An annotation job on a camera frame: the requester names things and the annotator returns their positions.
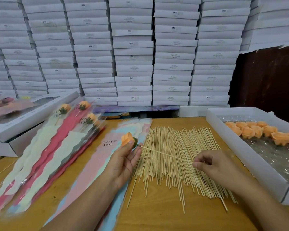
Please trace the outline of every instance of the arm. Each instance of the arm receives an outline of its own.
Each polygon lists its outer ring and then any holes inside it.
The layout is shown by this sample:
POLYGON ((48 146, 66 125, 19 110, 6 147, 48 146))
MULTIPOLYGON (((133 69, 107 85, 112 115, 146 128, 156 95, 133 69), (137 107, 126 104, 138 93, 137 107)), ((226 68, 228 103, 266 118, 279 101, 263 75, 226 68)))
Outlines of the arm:
POLYGON ((130 178, 141 155, 141 148, 131 152, 134 142, 119 147, 103 173, 70 206, 45 225, 42 231, 94 230, 118 190, 130 178))
POLYGON ((247 203, 265 231, 289 231, 289 212, 222 151, 203 151, 193 166, 247 203))

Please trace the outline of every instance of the wooden table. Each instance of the wooden table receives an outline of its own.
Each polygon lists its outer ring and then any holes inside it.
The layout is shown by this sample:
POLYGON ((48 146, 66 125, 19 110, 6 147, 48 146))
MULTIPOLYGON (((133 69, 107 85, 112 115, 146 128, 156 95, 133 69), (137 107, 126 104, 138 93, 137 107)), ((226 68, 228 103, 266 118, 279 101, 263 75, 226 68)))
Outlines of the wooden table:
MULTIPOLYGON (((108 120, 107 129, 26 212, 13 218, 0 218, 0 231, 39 230, 55 212, 59 202, 67 194, 72 183, 95 152, 97 146, 100 145, 106 133, 115 128, 121 121, 108 120)), ((205 118, 153 119, 151 127, 157 126, 173 127, 174 129, 210 127, 205 118)), ((212 133, 220 147, 230 153, 227 145, 213 129, 212 133)), ((248 170, 239 159, 233 153, 230 153, 230 155, 248 173, 248 170)), ((15 160, 16 158, 11 157, 0 159, 0 182, 12 170, 15 160)), ((127 189, 128 197, 130 193, 131 185, 127 189)), ((225 200, 229 210, 226 213, 219 199, 210 200, 199 196, 194 194, 191 188, 184 188, 184 196, 186 203, 185 214, 182 211, 177 189, 172 188, 169 190, 165 184, 157 186, 155 182, 151 182, 148 187, 148 196, 145 198, 144 184, 142 182, 136 183, 128 210, 126 209, 127 199, 123 203, 115 231, 261 230, 253 214, 239 198, 237 198, 239 204, 234 204, 231 199, 225 200)))

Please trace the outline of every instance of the pile of bamboo sticks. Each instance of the pile of bamboo sticks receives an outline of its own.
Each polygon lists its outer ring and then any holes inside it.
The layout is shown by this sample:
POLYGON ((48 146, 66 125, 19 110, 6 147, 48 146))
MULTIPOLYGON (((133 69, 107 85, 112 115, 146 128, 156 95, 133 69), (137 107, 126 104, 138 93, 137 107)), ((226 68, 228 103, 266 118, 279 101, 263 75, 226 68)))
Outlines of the pile of bamboo sticks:
POLYGON ((132 175, 134 184, 126 209, 128 209, 139 177, 138 182, 143 178, 146 197, 150 181, 156 180, 156 184, 161 185, 161 180, 165 179, 169 189, 177 188, 184 214, 183 185, 190 186, 198 195, 201 194, 210 199, 220 198, 228 211, 223 200, 225 197, 230 196, 232 201, 237 203, 231 191, 216 184, 204 172, 195 169, 192 165, 195 156, 201 151, 217 149, 220 147, 208 128, 183 129, 181 131, 166 127, 150 129, 141 157, 132 175))

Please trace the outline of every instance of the left hand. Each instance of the left hand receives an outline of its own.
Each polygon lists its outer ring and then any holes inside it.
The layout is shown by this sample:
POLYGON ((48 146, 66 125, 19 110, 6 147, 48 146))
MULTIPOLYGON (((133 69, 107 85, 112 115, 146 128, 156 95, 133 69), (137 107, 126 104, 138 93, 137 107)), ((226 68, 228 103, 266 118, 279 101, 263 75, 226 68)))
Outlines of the left hand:
POLYGON ((141 155, 141 147, 136 147, 134 151, 132 147, 133 141, 118 147, 112 154, 110 160, 104 170, 107 178, 113 183, 116 190, 119 190, 131 177, 133 168, 136 166, 137 161, 141 155))

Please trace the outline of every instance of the forearm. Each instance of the forearm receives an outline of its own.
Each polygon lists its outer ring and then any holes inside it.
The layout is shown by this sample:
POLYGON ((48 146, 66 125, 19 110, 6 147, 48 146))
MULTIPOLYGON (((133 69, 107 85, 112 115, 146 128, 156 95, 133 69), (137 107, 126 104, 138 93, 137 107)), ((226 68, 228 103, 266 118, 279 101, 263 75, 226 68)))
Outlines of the forearm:
POLYGON ((94 230, 116 193, 112 182, 101 174, 81 196, 42 230, 94 230))
POLYGON ((239 194, 265 231, 289 231, 289 212, 256 181, 247 181, 239 194))

